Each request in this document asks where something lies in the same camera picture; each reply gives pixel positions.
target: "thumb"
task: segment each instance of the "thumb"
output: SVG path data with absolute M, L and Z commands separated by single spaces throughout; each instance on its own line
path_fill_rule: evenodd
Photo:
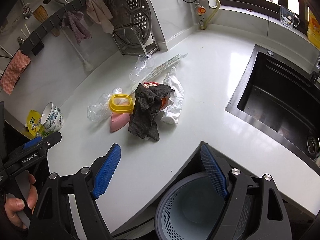
M 6 202 L 4 204 L 4 209 L 7 214 L 8 219 L 12 224 L 14 224 L 17 227 L 22 227 L 23 223 L 18 217 L 17 213 L 18 211 L 21 211 L 24 209 L 24 202 L 21 199 L 18 198 L 7 198 Z

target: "mug handle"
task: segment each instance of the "mug handle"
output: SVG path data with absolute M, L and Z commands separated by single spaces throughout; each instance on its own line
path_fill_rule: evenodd
M 294 15 L 297 19 L 298 19 L 298 24 L 297 25 L 294 25 L 293 24 L 293 27 L 298 27 L 299 26 L 299 24 L 300 24 L 300 19 L 299 19 L 299 17 L 298 16 L 296 16 L 296 15 Z

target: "window frame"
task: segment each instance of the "window frame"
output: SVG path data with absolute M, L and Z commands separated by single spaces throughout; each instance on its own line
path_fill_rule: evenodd
M 298 27 L 294 27 L 298 31 L 307 35 L 308 31 L 308 7 L 304 0 L 299 1 L 299 14 L 296 14 L 300 20 Z M 279 5 L 288 8 L 288 0 L 278 0 L 278 4 L 269 2 L 267 0 L 220 0 L 221 5 L 238 7 L 243 9 L 252 10 L 277 20 L 280 20 L 280 9 Z

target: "white patterned bowl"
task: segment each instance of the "white patterned bowl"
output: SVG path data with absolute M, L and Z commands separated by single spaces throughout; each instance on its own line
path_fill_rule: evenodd
M 63 116 L 59 107 L 48 103 L 41 116 L 41 124 L 50 131 L 58 131 L 63 125 Z

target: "glass mug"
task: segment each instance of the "glass mug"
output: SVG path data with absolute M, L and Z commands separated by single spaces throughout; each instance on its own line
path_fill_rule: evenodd
M 280 21 L 281 21 L 281 23 L 289 28 L 298 27 L 300 24 L 300 20 L 299 20 L 298 16 L 296 16 L 294 12 L 290 11 L 286 7 L 283 7 L 282 5 L 279 5 L 279 6 L 280 6 Z M 293 24 L 295 17 L 298 19 L 297 25 Z

